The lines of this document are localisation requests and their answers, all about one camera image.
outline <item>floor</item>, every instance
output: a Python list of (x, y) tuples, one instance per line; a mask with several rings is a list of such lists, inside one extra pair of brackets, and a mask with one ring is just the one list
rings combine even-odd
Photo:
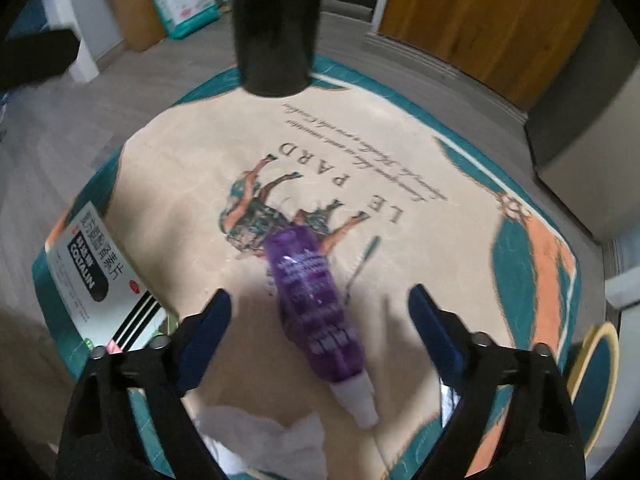
[[(375, 78), (430, 111), (499, 164), (556, 222), (578, 256), (582, 297), (574, 339), (604, 320), (602, 251), (536, 183), (524, 130), (498, 126), (436, 80), (363, 50), (369, 24), (334, 14), (321, 21), (318, 52)], [(31, 284), (31, 263), (72, 198), (109, 154), (189, 90), (234, 63), (229, 16), (182, 41), (165, 40), (141, 54), (125, 52), (94, 81), (77, 86), (64, 76), (18, 92), (10, 102), (0, 144), (0, 404), (19, 431), (56, 442), (72, 385), (47, 338)], [(3, 349), (35, 348), (40, 360)], [(27, 385), (57, 381), (46, 397), (56, 409), (20, 410), (15, 374)], [(41, 428), (42, 416), (49, 417)]]

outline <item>cardboard box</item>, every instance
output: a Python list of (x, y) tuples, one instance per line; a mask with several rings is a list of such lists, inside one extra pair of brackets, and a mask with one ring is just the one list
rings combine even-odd
[(166, 38), (153, 0), (107, 0), (120, 26), (124, 42), (132, 50), (146, 50)]

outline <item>orange pattern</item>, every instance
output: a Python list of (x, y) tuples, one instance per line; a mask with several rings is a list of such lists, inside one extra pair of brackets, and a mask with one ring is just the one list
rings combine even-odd
[(71, 208), (69, 207), (65, 213), (58, 219), (58, 221), (56, 222), (56, 224), (53, 226), (53, 229), (51, 230), (51, 232), (49, 233), (49, 236), (47, 236), (47, 239), (44, 242), (44, 248), (46, 251), (49, 250), (49, 248), (51, 246), (53, 246), (53, 244), (56, 243), (56, 240), (58, 240), (58, 237), (63, 233), (63, 231), (65, 230), (66, 227), (66, 216), (68, 216), (69, 214), (69, 210)]
[(560, 282), (558, 280), (558, 238), (536, 216), (524, 219), (531, 242), (531, 257), (536, 269), (536, 317), (532, 345), (545, 342), (558, 355), (560, 319)]
[(482, 442), (476, 451), (469, 471), (466, 472), (466, 476), (471, 476), (478, 471), (482, 471), (489, 467), (491, 459), (494, 456), (495, 448), (498, 446), (500, 435), (502, 434), (502, 428), (504, 427), (504, 421), (507, 418), (507, 411), (502, 414), (498, 422), (488, 431), (488, 433), (482, 438)]

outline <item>round rug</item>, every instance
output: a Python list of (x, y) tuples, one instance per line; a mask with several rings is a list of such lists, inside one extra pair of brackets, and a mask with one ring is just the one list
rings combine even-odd
[[(438, 377), (408, 316), (409, 289), (423, 283), (442, 309), (501, 345), (546, 342), (563, 364), (577, 261), (526, 193), (427, 111), (327, 58), (314, 71), (308, 89), (280, 99), (248, 94), (235, 69), (215, 76), (136, 133), (67, 219), (91, 200), (181, 317), (229, 291), (232, 321), (194, 405), (283, 426), (318, 412), (330, 478), (408, 480), (441, 432)], [(356, 426), (280, 327), (261, 244), (292, 221), (318, 234), (348, 300), (376, 389), (371, 430)], [(44, 258), (34, 263), (36, 291), (77, 374), (86, 348), (52, 299)], [(471, 471), (488, 465), (507, 403), (501, 390)], [(140, 406), (138, 416), (148, 432)], [(153, 438), (151, 429), (147, 452), (166, 472)]]

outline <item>black cylinder container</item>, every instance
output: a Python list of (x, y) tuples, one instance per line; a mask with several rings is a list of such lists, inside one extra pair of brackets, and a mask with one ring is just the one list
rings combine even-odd
[(242, 86), (285, 97), (311, 83), (320, 0), (232, 0)]

